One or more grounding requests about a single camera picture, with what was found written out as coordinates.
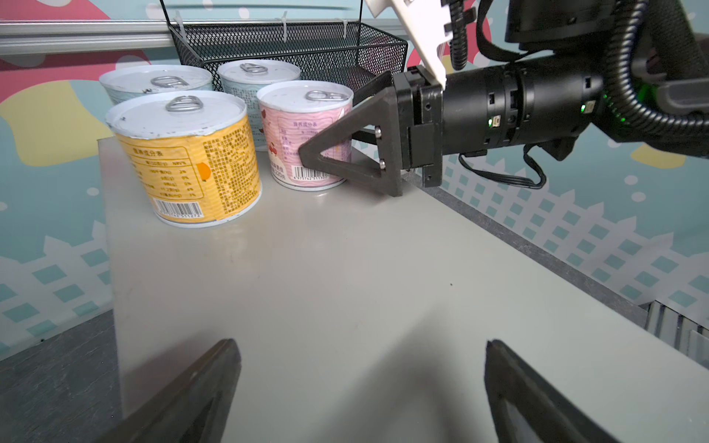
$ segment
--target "pink shape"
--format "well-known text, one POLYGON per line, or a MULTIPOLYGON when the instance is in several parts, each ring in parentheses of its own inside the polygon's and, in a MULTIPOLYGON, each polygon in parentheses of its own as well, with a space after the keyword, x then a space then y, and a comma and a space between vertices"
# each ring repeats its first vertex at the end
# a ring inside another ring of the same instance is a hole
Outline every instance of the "pink shape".
POLYGON ((56 80, 98 80, 102 74, 115 70, 116 62, 124 55, 147 60, 142 51, 51 54, 34 68, 22 68, 0 60, 0 103, 36 84, 56 80))
POLYGON ((72 0, 68 5, 48 6, 37 0, 2 0, 3 20, 105 20, 108 17, 89 0, 72 0))

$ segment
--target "pink can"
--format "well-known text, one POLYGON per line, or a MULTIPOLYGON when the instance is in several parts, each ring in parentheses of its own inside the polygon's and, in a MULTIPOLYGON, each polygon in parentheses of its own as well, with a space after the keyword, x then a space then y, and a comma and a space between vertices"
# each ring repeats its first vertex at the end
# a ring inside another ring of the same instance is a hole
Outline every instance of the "pink can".
MULTIPOLYGON (((330 82, 295 80, 266 86, 257 93, 271 174, 283 186, 298 191, 322 191, 344 179, 303 166, 298 150, 352 110, 354 93, 330 82)), ((352 138, 324 151, 323 155, 349 162, 352 138)))

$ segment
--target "pull tab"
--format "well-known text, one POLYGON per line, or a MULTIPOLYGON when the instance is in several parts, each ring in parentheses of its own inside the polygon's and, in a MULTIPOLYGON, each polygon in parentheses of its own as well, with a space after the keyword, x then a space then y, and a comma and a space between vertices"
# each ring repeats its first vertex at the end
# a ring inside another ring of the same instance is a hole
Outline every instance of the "pull tab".
POLYGON ((329 91, 308 91, 306 99, 312 101, 343 101, 349 98, 346 94, 329 91))
POLYGON ((199 111, 204 107, 204 103, 195 96, 179 96, 172 99, 165 109, 169 112, 199 111))
POLYGON ((163 75, 150 80, 150 83, 161 88, 174 88, 176 86, 189 86, 189 83, 174 75, 163 75))
POLYGON ((254 63, 242 63, 239 67, 249 74, 264 74, 265 72, 268 72, 268 67, 256 65, 254 63))

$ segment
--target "nutrition facts table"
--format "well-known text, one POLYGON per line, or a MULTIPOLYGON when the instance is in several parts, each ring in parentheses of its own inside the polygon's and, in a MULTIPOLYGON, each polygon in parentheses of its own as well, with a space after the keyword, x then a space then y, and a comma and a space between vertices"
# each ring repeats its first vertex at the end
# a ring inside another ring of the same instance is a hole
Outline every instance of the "nutrition facts table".
POLYGON ((151 196, 166 200, 198 199, 204 196, 198 172, 185 148, 130 146, 129 155, 135 173, 151 196))
POLYGON ((300 146, 313 138, 313 136, 329 125, 333 120, 331 117, 326 118, 307 118, 298 120, 292 118, 292 113, 288 117, 279 116, 278 126, 281 135, 281 146, 283 147, 283 160, 285 162, 301 163, 301 157, 298 153, 300 146))

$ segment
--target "cable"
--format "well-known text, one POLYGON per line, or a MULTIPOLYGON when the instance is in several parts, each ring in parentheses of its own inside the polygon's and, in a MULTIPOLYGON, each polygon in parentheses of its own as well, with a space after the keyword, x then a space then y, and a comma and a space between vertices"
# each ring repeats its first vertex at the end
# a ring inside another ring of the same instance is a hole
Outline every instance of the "cable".
POLYGON ((630 65, 638 31, 649 0, 625 0, 616 9, 613 34, 606 48, 604 82, 608 107, 632 128, 646 135, 696 137, 709 132, 709 120, 702 115, 674 116, 648 108, 637 99, 630 65))
POLYGON ((534 145, 525 145, 523 159, 530 168, 534 169, 534 172, 539 174, 538 183, 535 183, 532 179, 529 179, 527 177, 497 174, 496 172, 483 171, 482 169, 473 169, 473 167, 465 161, 463 154, 458 155, 458 161, 465 169, 469 170, 470 172, 474 172, 475 174, 478 174, 479 176, 485 179, 496 181, 502 184, 507 184, 510 186, 517 186, 519 188, 541 189, 547 183, 547 176, 544 174, 544 171, 542 171, 542 167, 538 163, 536 163, 534 159, 531 158, 528 154, 530 149, 532 149, 533 147, 534 145))
POLYGON ((450 25, 453 38, 450 40, 450 64, 459 71, 468 63, 468 31, 467 23, 463 17, 463 0, 451 0, 448 3, 450 10, 450 25))

